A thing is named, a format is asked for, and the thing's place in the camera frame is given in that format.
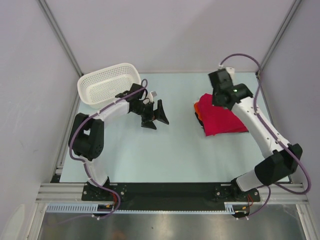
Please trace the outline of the orange t shirt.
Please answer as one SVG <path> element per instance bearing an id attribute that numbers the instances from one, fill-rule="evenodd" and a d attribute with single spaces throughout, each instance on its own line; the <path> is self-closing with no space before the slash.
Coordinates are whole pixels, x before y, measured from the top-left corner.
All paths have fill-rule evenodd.
<path id="1" fill-rule="evenodd" d="M 196 117 L 202 121 L 202 116 L 201 116 L 201 113 L 200 113 L 200 110 L 199 110 L 199 106 L 198 106 L 199 102 L 195 102 L 193 107 L 194 107 L 194 110 L 195 110 L 195 114 L 196 114 Z"/>

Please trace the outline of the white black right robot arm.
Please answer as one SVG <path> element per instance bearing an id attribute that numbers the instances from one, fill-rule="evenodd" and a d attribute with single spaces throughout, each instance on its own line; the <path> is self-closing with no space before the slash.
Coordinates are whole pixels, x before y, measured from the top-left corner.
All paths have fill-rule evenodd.
<path id="1" fill-rule="evenodd" d="M 242 201 L 249 191 L 260 186 L 269 186 L 293 174 L 302 156 L 302 147 L 291 144 L 265 117 L 254 99 L 254 94 L 243 83 L 234 84 L 235 70 L 232 67 L 209 73 L 213 88 L 212 104 L 230 110 L 247 128 L 257 143 L 263 161 L 253 170 L 236 177 L 230 188 L 231 196 Z"/>

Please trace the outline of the magenta t shirt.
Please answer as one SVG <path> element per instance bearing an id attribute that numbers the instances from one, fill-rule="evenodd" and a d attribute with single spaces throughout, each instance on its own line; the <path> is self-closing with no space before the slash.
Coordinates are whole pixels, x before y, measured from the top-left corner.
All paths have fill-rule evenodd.
<path id="1" fill-rule="evenodd" d="M 206 137 L 220 134 L 247 133 L 242 121 L 229 109 L 212 105 L 212 95 L 205 93 L 198 100 Z"/>

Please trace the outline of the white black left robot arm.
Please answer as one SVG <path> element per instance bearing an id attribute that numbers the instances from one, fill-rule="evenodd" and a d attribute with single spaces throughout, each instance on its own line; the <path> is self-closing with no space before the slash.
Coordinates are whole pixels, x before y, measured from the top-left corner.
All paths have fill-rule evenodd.
<path id="1" fill-rule="evenodd" d="M 111 188 L 105 184 L 108 174 L 97 164 L 105 144 L 105 129 L 117 118 L 134 113 L 141 117 L 141 127 L 156 130 L 154 121 L 169 125 L 163 101 L 154 101 L 156 92 L 133 83 L 129 90 L 117 94 L 107 106 L 89 115 L 78 113 L 73 121 L 68 140 L 69 156 L 81 162 L 88 182 L 94 185 L 93 194 L 100 200 L 110 196 Z"/>

